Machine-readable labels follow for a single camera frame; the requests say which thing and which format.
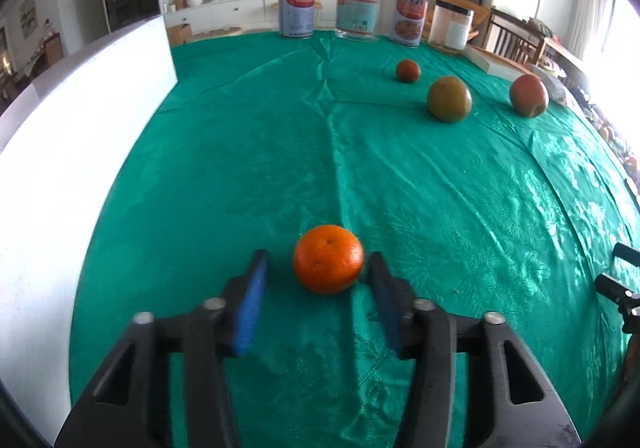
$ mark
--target glass jar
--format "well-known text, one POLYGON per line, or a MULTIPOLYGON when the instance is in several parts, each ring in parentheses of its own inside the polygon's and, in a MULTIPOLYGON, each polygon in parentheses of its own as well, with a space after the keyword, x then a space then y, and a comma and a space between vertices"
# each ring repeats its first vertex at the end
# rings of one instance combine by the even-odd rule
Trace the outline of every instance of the glass jar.
POLYGON ((446 54, 462 53, 473 18, 473 10, 437 0, 429 33, 429 45, 446 54))
POLYGON ((335 34, 338 37, 372 42, 378 40, 378 15, 383 0, 337 0, 335 34))

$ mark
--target metal screw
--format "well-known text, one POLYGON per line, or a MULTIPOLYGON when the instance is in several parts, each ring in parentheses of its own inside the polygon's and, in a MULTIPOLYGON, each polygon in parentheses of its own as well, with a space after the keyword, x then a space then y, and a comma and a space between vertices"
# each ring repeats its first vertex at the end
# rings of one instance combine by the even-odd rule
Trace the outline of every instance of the metal screw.
POLYGON ((416 298, 414 300, 414 309, 418 311, 433 311, 436 309, 436 304, 426 298, 416 298))
POLYGON ((209 311, 224 309, 225 305, 225 299, 220 297, 207 298, 207 300, 202 302, 202 306, 204 307, 204 309, 209 309, 209 311))
POLYGON ((484 321, 493 325, 500 325, 505 323, 507 319, 497 311, 488 311, 484 313, 484 321))
POLYGON ((133 315, 133 321, 139 325, 145 325, 151 323, 154 320, 154 314, 149 311, 142 311, 141 313, 135 313, 133 315))

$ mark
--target plastic container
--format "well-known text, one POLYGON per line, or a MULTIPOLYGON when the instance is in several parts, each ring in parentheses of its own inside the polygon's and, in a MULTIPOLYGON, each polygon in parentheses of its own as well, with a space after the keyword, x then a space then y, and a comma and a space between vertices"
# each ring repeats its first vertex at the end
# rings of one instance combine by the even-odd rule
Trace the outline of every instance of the plastic container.
POLYGON ((278 25, 284 38, 310 38, 314 34, 316 0, 278 0, 278 25))
POLYGON ((420 37, 422 37, 428 1, 396 0, 389 39, 410 48, 417 48, 420 45, 420 37))
POLYGON ((338 37, 372 42, 378 40, 378 15, 383 0, 337 0, 335 34, 338 37))
POLYGON ((429 45, 446 54, 462 53, 473 18, 473 10, 437 0, 429 33, 429 45))

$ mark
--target tangerine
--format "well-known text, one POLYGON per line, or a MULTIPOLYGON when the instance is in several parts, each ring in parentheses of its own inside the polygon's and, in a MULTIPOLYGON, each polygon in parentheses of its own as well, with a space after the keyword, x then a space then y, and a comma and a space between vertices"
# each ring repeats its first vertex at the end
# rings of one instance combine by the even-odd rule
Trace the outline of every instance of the tangerine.
POLYGON ((420 78, 420 66, 417 62, 405 58, 396 66, 396 78, 400 82, 413 83, 420 78))
POLYGON ((293 270, 302 285, 321 295, 340 293, 356 281, 364 249, 350 231, 333 224, 311 228, 293 251, 293 270))

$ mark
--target jar lid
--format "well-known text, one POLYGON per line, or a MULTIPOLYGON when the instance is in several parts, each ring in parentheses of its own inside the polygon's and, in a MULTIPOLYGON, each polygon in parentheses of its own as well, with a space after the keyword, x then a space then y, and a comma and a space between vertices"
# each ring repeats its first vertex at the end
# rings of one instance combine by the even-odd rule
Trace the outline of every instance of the jar lid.
POLYGON ((462 6, 458 6, 457 4, 447 3, 446 1, 443 1, 443 0, 437 0, 436 6, 440 6, 441 8, 446 8, 447 10, 450 10, 452 12, 466 15, 467 17, 471 17, 474 14, 473 10, 467 10, 462 6))

